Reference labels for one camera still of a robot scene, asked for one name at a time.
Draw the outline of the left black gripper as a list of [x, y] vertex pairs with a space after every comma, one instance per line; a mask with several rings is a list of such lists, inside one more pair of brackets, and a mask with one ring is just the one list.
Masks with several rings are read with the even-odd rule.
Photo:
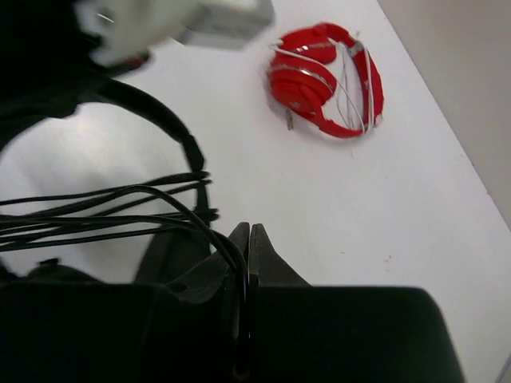
[[120, 73], [91, 59], [103, 38], [80, 25], [83, 8], [84, 1], [1, 2], [2, 130], [92, 77]]

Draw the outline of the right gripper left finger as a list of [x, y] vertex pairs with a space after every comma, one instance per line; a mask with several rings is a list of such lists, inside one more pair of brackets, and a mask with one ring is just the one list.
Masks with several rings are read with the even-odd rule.
[[241, 289], [196, 232], [156, 235], [134, 281], [57, 259], [1, 270], [4, 382], [230, 382]]

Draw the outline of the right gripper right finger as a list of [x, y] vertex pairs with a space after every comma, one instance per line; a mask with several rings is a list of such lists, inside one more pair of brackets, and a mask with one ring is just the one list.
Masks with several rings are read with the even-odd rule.
[[312, 286], [260, 224], [248, 261], [254, 381], [463, 381], [442, 312], [424, 290]]

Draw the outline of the black headphones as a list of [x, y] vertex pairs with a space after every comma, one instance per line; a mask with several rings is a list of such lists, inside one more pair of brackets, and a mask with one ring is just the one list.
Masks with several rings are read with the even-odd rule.
[[25, 130], [48, 118], [69, 115], [64, 107], [111, 104], [156, 125], [184, 149], [190, 171], [146, 183], [60, 195], [63, 205], [23, 216], [1, 217], [1, 250], [22, 251], [92, 243], [142, 235], [153, 237], [136, 274], [138, 282], [170, 280], [167, 270], [184, 273], [209, 255], [210, 225], [218, 217], [208, 202], [205, 159], [179, 117], [147, 93], [119, 81], [63, 101], [54, 111], [38, 112], [1, 129], [5, 147]]

